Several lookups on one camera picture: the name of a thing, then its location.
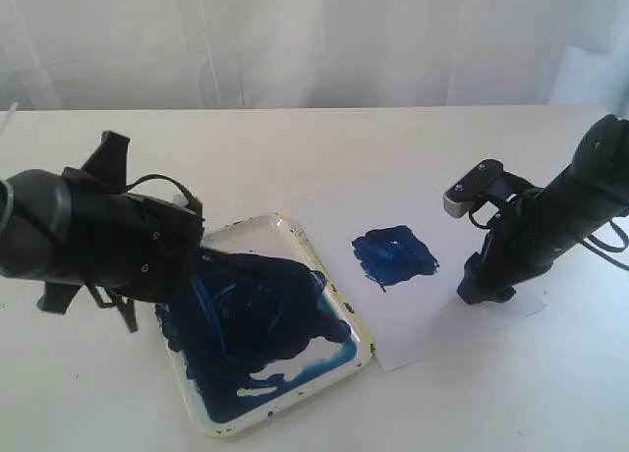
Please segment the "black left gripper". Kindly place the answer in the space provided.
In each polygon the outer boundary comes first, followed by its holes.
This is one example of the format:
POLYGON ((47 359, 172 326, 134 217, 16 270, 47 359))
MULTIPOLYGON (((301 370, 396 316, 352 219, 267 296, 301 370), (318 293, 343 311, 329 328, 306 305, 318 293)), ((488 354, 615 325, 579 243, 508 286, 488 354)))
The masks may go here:
MULTIPOLYGON (((166 175, 151 173, 127 183, 130 141, 104 131, 81 170, 67 168, 62 173, 70 190, 71 215, 58 255, 88 287, 163 303, 190 273, 203 233, 202 203, 166 175), (186 204, 134 192, 154 180, 172 184, 186 204)), ((64 315, 81 288, 81 283, 46 281, 36 306, 64 315)))

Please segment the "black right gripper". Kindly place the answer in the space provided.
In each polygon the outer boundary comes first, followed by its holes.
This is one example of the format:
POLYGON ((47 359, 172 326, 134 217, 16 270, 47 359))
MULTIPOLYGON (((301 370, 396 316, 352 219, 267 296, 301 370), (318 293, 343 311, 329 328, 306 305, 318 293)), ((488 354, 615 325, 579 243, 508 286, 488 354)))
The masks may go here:
POLYGON ((601 226, 628 215, 628 121, 608 114, 594 123, 547 186, 486 198, 498 211, 456 289, 468 305, 510 301, 515 285, 545 274, 601 226))

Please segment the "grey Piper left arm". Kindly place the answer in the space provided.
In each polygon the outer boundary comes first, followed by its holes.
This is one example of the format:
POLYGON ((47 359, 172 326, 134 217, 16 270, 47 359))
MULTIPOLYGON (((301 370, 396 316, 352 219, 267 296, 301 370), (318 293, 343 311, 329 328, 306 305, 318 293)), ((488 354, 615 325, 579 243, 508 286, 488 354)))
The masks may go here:
POLYGON ((1 274, 41 281, 37 306, 63 314, 82 288, 130 331, 134 303, 178 294, 203 234, 201 202, 182 184, 177 205, 133 191, 130 140, 106 131, 80 168, 29 169, 1 183, 1 274))

